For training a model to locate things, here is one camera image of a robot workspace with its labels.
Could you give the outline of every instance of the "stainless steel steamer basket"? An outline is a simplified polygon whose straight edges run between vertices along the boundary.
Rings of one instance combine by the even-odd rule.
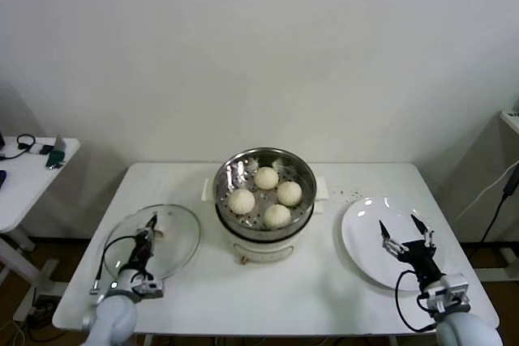
[[[277,204],[277,191],[261,190],[255,186],[254,175],[259,168],[273,167],[279,174],[279,183],[293,181],[302,188],[302,201],[291,207],[292,222],[281,229],[269,230],[264,226],[264,212]],[[236,215],[229,209],[229,196],[236,189],[247,189],[255,197],[254,209],[246,215]],[[301,231],[314,209],[316,184],[314,173],[295,154],[271,147],[258,147],[237,154],[225,162],[214,179],[214,199],[222,224],[234,235],[257,243],[283,241]]]

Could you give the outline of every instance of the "white plate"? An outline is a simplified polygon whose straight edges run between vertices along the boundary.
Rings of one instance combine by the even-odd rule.
[[[341,236],[350,257],[373,280],[390,288],[395,288],[398,276],[412,267],[399,262],[382,247],[379,220],[384,223],[391,238],[400,243],[423,239],[411,219],[411,214],[419,218],[429,229],[434,230],[434,226],[431,226],[425,216],[412,207],[399,205],[390,198],[360,199],[348,207],[342,218]],[[441,270],[444,265],[444,253],[436,236],[434,239],[437,247],[434,260]],[[406,275],[399,289],[418,291],[416,277]]]

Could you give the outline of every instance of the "white table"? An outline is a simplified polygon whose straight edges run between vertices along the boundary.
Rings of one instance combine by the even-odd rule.
[[[110,230],[125,216],[156,203],[189,207],[202,224],[197,256],[165,282],[165,296],[140,302],[136,332],[184,335],[400,335],[393,291],[370,281],[349,260],[337,224],[357,191],[363,196],[414,200],[434,221],[448,254],[443,271],[470,283],[472,312],[493,327],[499,318],[418,170],[411,164],[311,164],[330,198],[311,218],[295,251],[278,263],[243,266],[225,242],[214,204],[200,200],[204,179],[218,164],[135,164],[124,177],[54,315],[54,325],[81,329],[92,307],[88,295]],[[101,289],[108,288],[106,276]],[[402,293],[405,315],[416,326],[431,322]]]
[[[15,137],[4,137],[6,146],[0,153],[14,156],[20,153]],[[38,143],[54,145],[54,138],[36,138]],[[79,149],[77,139],[64,139],[65,159],[69,160]],[[64,169],[47,169],[45,162],[48,156],[24,153],[13,160],[1,160],[0,169],[7,172],[7,178],[0,188],[0,233],[6,233],[24,250],[32,250],[34,244],[16,227],[24,219],[34,203],[45,192],[50,183]],[[6,264],[0,272],[0,283],[6,278],[9,270],[15,271],[31,284],[27,295],[16,310],[14,320],[24,321],[31,308],[33,288],[38,286],[36,296],[61,296],[65,283],[55,283],[50,276],[58,265],[58,261],[50,259],[41,270],[34,267],[20,253],[12,249],[0,239],[0,261]]]

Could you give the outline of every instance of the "electronic device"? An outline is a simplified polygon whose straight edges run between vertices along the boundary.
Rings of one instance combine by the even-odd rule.
[[[470,304],[467,297],[469,283],[461,274],[445,275],[436,266],[433,255],[436,246],[433,231],[416,216],[411,215],[414,225],[423,235],[423,239],[400,243],[392,239],[389,231],[380,222],[383,247],[402,263],[408,263],[413,271],[403,271],[395,287],[397,311],[404,324],[412,331],[425,332],[436,329],[436,338],[440,346],[503,346],[495,328],[486,324],[480,317],[469,314]],[[421,294],[417,297],[418,306],[429,313],[434,323],[416,329],[405,320],[398,304],[398,288],[401,278],[415,274]],[[420,301],[427,301],[427,308]]]

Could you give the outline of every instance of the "wire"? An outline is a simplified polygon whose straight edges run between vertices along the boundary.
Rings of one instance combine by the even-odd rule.
[[[18,334],[22,335],[22,345],[24,346],[25,345],[25,334],[24,334],[24,332],[22,331],[21,328],[19,328],[19,326],[16,324],[16,322],[14,320],[13,320],[13,326],[15,326],[15,329],[18,331],[18,332],[16,332],[16,335],[13,338],[13,346],[16,346],[16,339],[18,338]]]
[[[51,338],[47,338],[46,340],[39,340],[38,338],[35,338],[34,335],[31,333],[31,327],[27,328],[27,334],[29,335],[29,339],[32,342],[35,342],[37,344],[47,344],[48,342],[52,342],[52,341],[54,341],[54,340],[56,340],[58,338],[61,338],[65,334],[68,334],[68,331],[64,331],[61,334],[57,334],[56,336],[53,336]]]
[[[407,323],[407,321],[404,318],[404,315],[402,314],[402,311],[400,310],[400,303],[398,302],[398,287],[400,287],[400,282],[402,280],[402,277],[404,277],[408,273],[413,273],[416,276],[415,271],[403,271],[399,276],[397,280],[397,285],[395,286],[395,303],[397,304],[397,311],[398,315],[400,316],[400,319],[402,319],[402,322],[409,328],[411,331],[414,332],[425,332],[434,330],[436,328],[436,323],[429,324],[428,326],[422,327],[422,328],[414,328],[410,324]]]
[[[500,210],[501,210],[501,206],[503,206],[503,203],[504,201],[507,199],[507,195],[503,195],[503,197],[501,198],[501,201],[500,203],[497,205],[497,208],[495,210],[495,214],[494,214],[494,217],[492,218],[492,221],[490,222],[490,224],[488,225],[487,227],[487,231],[485,231],[485,233],[483,234],[483,238],[481,238],[481,241],[479,241],[479,243],[484,243],[485,242],[485,239],[487,238],[487,235],[488,233],[490,232],[490,229],[492,228],[492,226],[494,225],[495,221],[497,220],[497,216],[500,214]],[[476,249],[474,249],[474,251],[472,253],[470,253],[469,255],[469,259],[471,259],[472,257],[474,257],[474,254],[476,254],[476,252],[479,250],[479,248],[477,247]]]
[[[476,197],[476,199],[474,199],[474,201],[469,204],[462,212],[460,212],[454,219],[453,219],[453,224],[455,224],[456,222],[459,221],[459,219],[469,210],[472,208],[473,205],[475,205],[478,200],[481,199],[481,197],[490,189],[492,188],[495,184],[497,184],[498,182],[500,182],[501,180],[503,180],[503,177],[505,177],[508,172],[510,172],[510,170],[514,169],[517,165],[519,164],[519,160],[517,160],[516,162],[514,162],[513,164],[511,164],[510,166],[508,166],[506,168],[506,170],[503,172],[503,174],[501,174],[501,176],[499,176],[497,178],[497,180],[495,180],[494,182],[492,182],[489,186],[487,186],[485,189],[483,189],[479,195]]]
[[[115,243],[115,242],[119,242],[119,241],[122,241],[123,239],[129,239],[129,238],[132,238],[133,240],[135,240],[135,237],[133,235],[125,235],[123,237],[119,237],[119,238],[116,238],[114,239],[113,241],[111,241],[108,245],[106,245],[106,247],[103,249],[103,254],[101,255],[101,261],[99,262],[99,268],[97,269],[97,274],[96,274],[96,280],[100,280],[101,279],[101,274],[103,273],[103,263],[105,262],[105,254],[106,254],[106,251]]]
[[[15,346],[15,345],[16,345],[16,340],[18,339],[18,335],[22,335],[22,346],[24,346],[24,345],[25,345],[25,334],[24,334],[24,332],[22,331],[22,329],[18,326],[18,324],[16,324],[15,321],[12,321],[12,320],[11,320],[11,321],[9,321],[9,322],[5,322],[5,323],[3,323],[2,326],[0,327],[0,331],[3,331],[3,330],[4,330],[7,326],[9,326],[10,324],[12,324],[12,325],[15,327],[15,329],[16,329],[16,333],[15,333],[14,335],[12,335],[12,336],[7,340],[7,342],[5,343],[5,345],[8,345],[9,342],[10,342],[11,340],[13,340],[13,343],[12,343],[12,344],[13,344],[13,346]]]
[[[420,307],[420,309],[421,309],[422,311],[425,311],[425,312],[427,312],[428,314],[436,314],[436,313],[438,312],[438,310],[430,310],[430,309],[428,309],[428,308],[426,308],[426,307],[424,307],[424,306],[422,305],[422,302],[420,301],[421,296],[422,296],[422,295],[418,295],[418,296],[416,296],[416,304],[418,304],[418,307]]]
[[[25,147],[24,150],[22,150],[20,153],[18,153],[17,155],[15,156],[4,156],[4,155],[0,155],[0,161],[2,160],[13,160],[14,158],[18,158],[20,157],[22,154],[24,153],[27,153],[29,150],[31,150],[31,147],[33,147],[35,144],[36,144],[36,138],[34,138],[34,135],[30,135],[30,134],[20,134],[18,137],[16,137],[16,143],[18,144],[18,146],[20,146],[22,143],[19,141],[20,138],[22,137],[28,137],[32,140],[32,143],[30,143],[28,146]]]

